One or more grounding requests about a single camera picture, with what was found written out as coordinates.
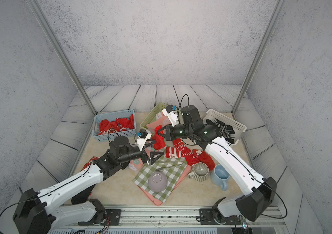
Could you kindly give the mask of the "pink sock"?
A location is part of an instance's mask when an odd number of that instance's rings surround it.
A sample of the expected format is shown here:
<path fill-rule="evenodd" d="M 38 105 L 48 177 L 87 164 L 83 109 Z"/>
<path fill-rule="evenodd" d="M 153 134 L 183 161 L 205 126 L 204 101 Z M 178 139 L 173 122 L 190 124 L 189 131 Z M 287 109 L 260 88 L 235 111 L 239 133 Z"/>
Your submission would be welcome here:
<path fill-rule="evenodd" d="M 150 152 L 154 151 L 154 149 L 152 147 L 147 147 L 145 149 L 143 149 L 144 151 L 146 151 L 149 155 Z M 131 160 L 130 163 L 129 163 L 129 168 L 134 170 L 134 171 L 137 171 L 137 170 L 140 170 L 144 165 L 149 165 L 149 161 L 148 163 L 142 163 L 142 161 L 138 158 L 138 159 L 134 159 L 134 160 Z"/>
<path fill-rule="evenodd" d="M 154 130 L 158 127 L 164 127 L 166 125 L 171 124 L 169 118 L 165 116 L 162 112 L 159 112 L 155 116 L 155 120 L 151 121 L 151 123 L 147 124 L 146 127 L 149 131 L 154 132 Z"/>

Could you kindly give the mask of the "red fluffy sock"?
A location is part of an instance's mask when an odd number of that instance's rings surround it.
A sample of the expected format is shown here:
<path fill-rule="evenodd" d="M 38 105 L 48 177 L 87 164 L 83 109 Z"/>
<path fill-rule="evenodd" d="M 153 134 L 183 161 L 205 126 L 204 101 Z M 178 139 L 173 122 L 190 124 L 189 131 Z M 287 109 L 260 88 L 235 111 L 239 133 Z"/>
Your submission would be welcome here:
<path fill-rule="evenodd" d="M 114 121 L 102 120 L 99 125 L 99 133 L 97 135 L 124 132 L 135 129 L 134 115 L 129 118 L 116 118 Z"/>

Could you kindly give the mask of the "red snowman sock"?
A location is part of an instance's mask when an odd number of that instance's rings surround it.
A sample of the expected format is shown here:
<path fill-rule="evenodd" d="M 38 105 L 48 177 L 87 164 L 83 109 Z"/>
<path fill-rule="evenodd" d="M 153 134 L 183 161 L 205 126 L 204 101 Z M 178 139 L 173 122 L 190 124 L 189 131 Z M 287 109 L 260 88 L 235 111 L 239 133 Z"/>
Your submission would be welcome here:
<path fill-rule="evenodd" d="M 82 168 L 82 171 L 88 168 L 94 161 L 98 160 L 98 157 L 92 157 Z"/>

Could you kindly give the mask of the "black white striped sock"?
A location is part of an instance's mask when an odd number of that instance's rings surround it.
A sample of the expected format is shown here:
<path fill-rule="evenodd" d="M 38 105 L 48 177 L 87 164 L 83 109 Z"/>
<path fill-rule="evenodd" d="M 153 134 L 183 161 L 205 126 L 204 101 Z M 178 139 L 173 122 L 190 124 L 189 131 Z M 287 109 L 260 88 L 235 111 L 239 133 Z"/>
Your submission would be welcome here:
<path fill-rule="evenodd" d="M 236 140 L 236 132 L 233 130 L 233 127 L 229 124 L 226 124 L 218 119 L 212 120 L 206 120 L 207 124 L 212 124 L 217 127 L 219 132 L 221 133 L 222 137 L 225 138 L 225 140 L 230 143 L 234 144 Z"/>

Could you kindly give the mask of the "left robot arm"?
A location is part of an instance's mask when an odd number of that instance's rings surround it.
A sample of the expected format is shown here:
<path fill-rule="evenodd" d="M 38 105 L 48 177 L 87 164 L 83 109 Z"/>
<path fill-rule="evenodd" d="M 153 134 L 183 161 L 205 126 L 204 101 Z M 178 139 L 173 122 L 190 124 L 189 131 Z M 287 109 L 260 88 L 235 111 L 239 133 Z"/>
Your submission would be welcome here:
<path fill-rule="evenodd" d="M 164 154 L 145 151 L 154 143 L 150 137 L 145 137 L 131 145 L 127 137 L 117 136 L 109 143 L 104 155 L 78 174 L 37 192 L 34 189 L 24 192 L 13 215 L 18 232 L 47 234 L 53 229 L 74 223 L 109 225 L 102 203 L 97 199 L 89 199 L 93 188 L 132 160 L 141 159 L 153 165 Z"/>

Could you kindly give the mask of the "green plastic basket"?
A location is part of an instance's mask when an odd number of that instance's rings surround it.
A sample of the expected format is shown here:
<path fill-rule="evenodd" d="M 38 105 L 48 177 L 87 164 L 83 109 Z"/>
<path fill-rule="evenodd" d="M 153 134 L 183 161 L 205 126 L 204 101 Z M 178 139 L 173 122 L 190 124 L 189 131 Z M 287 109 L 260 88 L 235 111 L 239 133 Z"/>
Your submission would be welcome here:
<path fill-rule="evenodd" d="M 165 109 L 169 104 L 159 102 L 158 104 L 155 105 L 155 107 L 149 112 L 147 117 L 142 121 L 140 124 L 140 128 L 144 130 L 148 130 L 152 133 L 154 133 L 153 129 L 149 129 L 147 127 L 148 124 L 151 124 L 156 121 L 156 115 L 160 113 L 163 109 Z"/>

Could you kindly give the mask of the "blue plastic basket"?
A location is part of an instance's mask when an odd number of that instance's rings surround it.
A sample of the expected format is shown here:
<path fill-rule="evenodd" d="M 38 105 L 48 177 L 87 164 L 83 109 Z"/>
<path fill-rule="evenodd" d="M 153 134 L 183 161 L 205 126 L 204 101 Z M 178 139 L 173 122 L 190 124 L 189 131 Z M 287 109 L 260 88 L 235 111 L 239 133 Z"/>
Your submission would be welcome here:
<path fill-rule="evenodd" d="M 92 136 L 98 142 L 113 141 L 117 136 L 126 136 L 126 137 L 134 136 L 136 134 L 136 123 L 135 123 L 135 129 L 133 129 L 133 130 L 128 130 L 128 131 L 124 131 L 124 132 L 114 132 L 111 134 L 108 133 L 105 135 L 104 134 L 97 135 L 99 133 L 99 125 L 102 120 L 114 121 L 114 120 L 116 120 L 116 118 L 129 118 L 131 116 L 131 114 L 133 114 L 134 118 L 135 118 L 135 112 L 134 112 L 134 110 L 131 110 L 131 109 L 96 115 L 94 117 Z"/>

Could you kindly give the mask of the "green checkered cloth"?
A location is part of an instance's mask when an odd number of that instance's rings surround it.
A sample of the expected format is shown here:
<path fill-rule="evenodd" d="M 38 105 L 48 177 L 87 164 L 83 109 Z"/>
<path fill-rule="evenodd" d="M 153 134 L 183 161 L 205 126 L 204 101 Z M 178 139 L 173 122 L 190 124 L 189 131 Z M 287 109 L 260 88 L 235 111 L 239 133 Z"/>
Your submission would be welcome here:
<path fill-rule="evenodd" d="M 161 158 L 153 165 L 144 166 L 133 182 L 146 191 L 154 199 L 166 202 L 184 172 L 189 173 L 191 167 L 183 158 Z"/>

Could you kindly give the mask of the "metal tongs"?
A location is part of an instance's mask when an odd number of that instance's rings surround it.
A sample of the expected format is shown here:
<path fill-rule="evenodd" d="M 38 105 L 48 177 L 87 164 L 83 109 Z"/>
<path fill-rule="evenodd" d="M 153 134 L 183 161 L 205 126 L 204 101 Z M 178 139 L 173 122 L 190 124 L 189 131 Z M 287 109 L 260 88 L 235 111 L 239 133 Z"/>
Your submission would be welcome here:
<path fill-rule="evenodd" d="M 155 168 L 151 169 L 152 171 L 162 171 L 165 169 L 169 169 L 175 166 L 180 166 L 183 165 L 183 161 L 170 161 L 170 160 L 166 160 L 166 161 L 158 161 L 155 164 Z"/>

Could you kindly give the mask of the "red patterned knit sock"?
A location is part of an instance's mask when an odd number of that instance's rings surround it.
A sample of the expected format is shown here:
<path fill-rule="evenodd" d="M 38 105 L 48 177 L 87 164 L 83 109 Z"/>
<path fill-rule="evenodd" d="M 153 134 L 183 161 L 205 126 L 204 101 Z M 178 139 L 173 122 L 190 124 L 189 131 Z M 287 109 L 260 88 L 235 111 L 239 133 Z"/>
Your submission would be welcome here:
<path fill-rule="evenodd" d="M 214 169 L 215 163 L 212 160 L 211 156 L 208 155 L 205 151 L 198 149 L 191 150 L 186 147 L 186 145 L 181 139 L 176 139 L 172 142 L 174 144 L 174 147 L 180 151 L 181 156 L 186 160 L 188 165 L 193 166 L 199 162 L 202 162 L 208 166 L 208 169 L 210 171 Z"/>

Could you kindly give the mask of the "striped ceramic mug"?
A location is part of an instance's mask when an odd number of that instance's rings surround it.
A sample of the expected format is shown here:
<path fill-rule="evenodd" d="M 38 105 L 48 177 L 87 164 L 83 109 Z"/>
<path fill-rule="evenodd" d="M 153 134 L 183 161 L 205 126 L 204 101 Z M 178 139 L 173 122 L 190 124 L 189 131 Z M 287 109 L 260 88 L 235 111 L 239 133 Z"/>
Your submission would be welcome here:
<path fill-rule="evenodd" d="M 205 163 L 196 163 L 191 172 L 188 174 L 188 178 L 194 179 L 198 182 L 206 181 L 209 177 L 209 168 Z"/>

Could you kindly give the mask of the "light blue mug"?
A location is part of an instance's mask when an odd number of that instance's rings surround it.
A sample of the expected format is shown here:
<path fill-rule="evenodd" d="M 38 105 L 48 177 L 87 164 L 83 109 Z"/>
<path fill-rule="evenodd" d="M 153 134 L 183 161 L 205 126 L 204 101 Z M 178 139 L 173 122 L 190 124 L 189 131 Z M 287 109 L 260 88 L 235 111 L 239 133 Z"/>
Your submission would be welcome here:
<path fill-rule="evenodd" d="M 226 191 L 228 188 L 227 182 L 230 178 L 230 174 L 224 169 L 221 164 L 218 164 L 210 173 L 211 181 L 219 186 L 222 191 Z"/>

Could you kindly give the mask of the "right metal frame post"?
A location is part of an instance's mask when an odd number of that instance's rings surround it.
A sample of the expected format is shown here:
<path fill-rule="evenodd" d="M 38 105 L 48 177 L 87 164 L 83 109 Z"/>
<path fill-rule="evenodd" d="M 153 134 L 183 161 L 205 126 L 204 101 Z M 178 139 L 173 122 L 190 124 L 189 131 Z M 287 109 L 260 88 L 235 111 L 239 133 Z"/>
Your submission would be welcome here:
<path fill-rule="evenodd" d="M 259 47 L 256 51 L 256 54 L 254 56 L 254 59 L 251 63 L 251 66 L 248 70 L 248 73 L 244 79 L 244 82 L 241 86 L 241 90 L 239 92 L 238 98 L 235 102 L 235 105 L 232 110 L 232 115 L 235 116 L 236 112 L 239 110 L 239 107 L 242 103 L 242 100 L 244 99 L 245 93 L 247 92 L 253 78 L 255 75 L 255 72 L 260 64 L 260 61 L 265 53 L 266 47 L 271 39 L 271 36 L 276 28 L 277 22 L 281 16 L 281 13 L 285 7 L 286 0 L 278 0 L 276 2 L 275 8 L 273 10 L 273 13 L 270 17 L 269 23 L 266 27 L 266 30 L 262 36 L 262 39 L 260 41 Z"/>

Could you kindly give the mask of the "metal frame post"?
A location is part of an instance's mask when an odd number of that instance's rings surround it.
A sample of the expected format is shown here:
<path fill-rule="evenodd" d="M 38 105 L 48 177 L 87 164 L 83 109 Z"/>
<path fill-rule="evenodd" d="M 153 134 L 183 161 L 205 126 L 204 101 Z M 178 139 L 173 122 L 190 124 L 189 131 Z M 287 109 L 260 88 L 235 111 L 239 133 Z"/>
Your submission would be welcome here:
<path fill-rule="evenodd" d="M 64 68 L 68 72 L 69 77 L 71 78 L 72 82 L 74 83 L 76 89 L 78 90 L 79 94 L 83 98 L 83 101 L 88 106 L 89 110 L 95 116 L 98 114 L 98 111 L 94 107 L 91 99 L 89 98 L 87 92 L 85 91 L 80 79 L 78 78 L 77 73 L 75 72 L 73 66 L 71 65 L 66 53 L 64 52 L 58 38 L 56 37 L 53 29 L 51 28 L 40 4 L 36 0 L 27 0 L 26 1 L 28 6 L 30 7 L 31 11 L 33 12 L 36 20 L 38 21 L 39 25 L 41 26 L 43 32 L 47 36 L 48 40 L 52 44 L 58 58 L 62 62 Z"/>
<path fill-rule="evenodd" d="M 235 105 L 232 110 L 232 115 L 235 116 L 236 112 L 239 110 L 239 107 L 242 103 L 242 100 L 244 99 L 245 93 L 247 92 L 253 78 L 255 75 L 255 72 L 260 64 L 260 61 L 265 53 L 266 47 L 271 39 L 271 36 L 276 28 L 277 22 L 281 16 L 281 13 L 285 7 L 286 0 L 278 0 L 276 2 L 275 8 L 273 10 L 273 13 L 270 17 L 269 23 L 266 27 L 266 30 L 262 36 L 262 39 L 260 41 L 259 47 L 256 51 L 256 54 L 254 56 L 254 59 L 251 63 L 251 66 L 248 70 L 248 73 L 244 79 L 244 82 L 241 86 L 241 90 L 239 92 L 238 98 L 235 102 Z"/>

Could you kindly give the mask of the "left metal frame post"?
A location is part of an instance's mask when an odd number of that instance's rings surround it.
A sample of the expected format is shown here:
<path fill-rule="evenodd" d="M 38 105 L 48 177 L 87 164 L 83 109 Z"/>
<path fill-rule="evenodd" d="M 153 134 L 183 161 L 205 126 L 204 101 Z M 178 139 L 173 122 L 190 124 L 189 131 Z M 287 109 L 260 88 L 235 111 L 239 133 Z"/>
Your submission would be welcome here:
<path fill-rule="evenodd" d="M 58 58 L 62 62 L 64 68 L 68 72 L 69 77 L 71 78 L 72 82 L 74 83 L 76 89 L 78 90 L 79 94 L 83 98 L 83 101 L 88 106 L 89 110 L 95 116 L 98 114 L 98 111 L 94 107 L 91 99 L 89 98 L 87 92 L 85 91 L 80 79 L 78 78 L 77 73 L 75 72 L 73 66 L 71 65 L 66 53 L 64 52 L 58 38 L 56 37 L 53 29 L 51 28 L 40 4 L 36 0 L 27 0 L 26 1 L 28 6 L 30 7 L 31 11 L 33 12 L 36 20 L 38 21 L 39 25 L 41 26 L 43 32 L 47 36 L 48 40 L 52 44 Z"/>

